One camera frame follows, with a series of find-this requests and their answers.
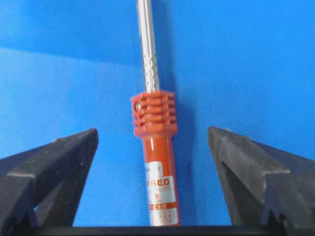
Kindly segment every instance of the white label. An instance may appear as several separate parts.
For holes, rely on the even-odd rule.
[[[178,223],[177,210],[150,210],[150,224],[152,226],[176,225]]]
[[[167,226],[178,223],[174,178],[163,176],[160,161],[146,163],[148,202],[150,207],[150,224]]]
[[[163,176],[163,166],[160,161],[152,161],[146,163],[146,176],[154,178],[154,177],[162,177]]]
[[[149,204],[176,202],[173,176],[147,178],[147,190]]]

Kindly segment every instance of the knurled grip section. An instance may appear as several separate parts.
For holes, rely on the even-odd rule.
[[[131,102],[136,136],[177,133],[174,93],[144,92],[133,97]]]

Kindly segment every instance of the orange ribbed grip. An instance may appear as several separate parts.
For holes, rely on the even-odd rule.
[[[172,136],[177,133],[174,94],[141,93],[131,99],[134,134],[142,139],[152,226],[180,226]]]

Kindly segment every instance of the chrome shaft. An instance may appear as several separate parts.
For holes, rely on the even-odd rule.
[[[138,0],[137,8],[145,89],[146,92],[154,92],[159,90],[159,80],[151,0]]]

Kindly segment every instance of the blue background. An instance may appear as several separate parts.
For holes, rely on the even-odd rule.
[[[230,224],[207,128],[313,158],[315,1],[154,0],[184,225]],[[133,0],[0,0],[0,157],[96,127],[76,226],[148,225]]]

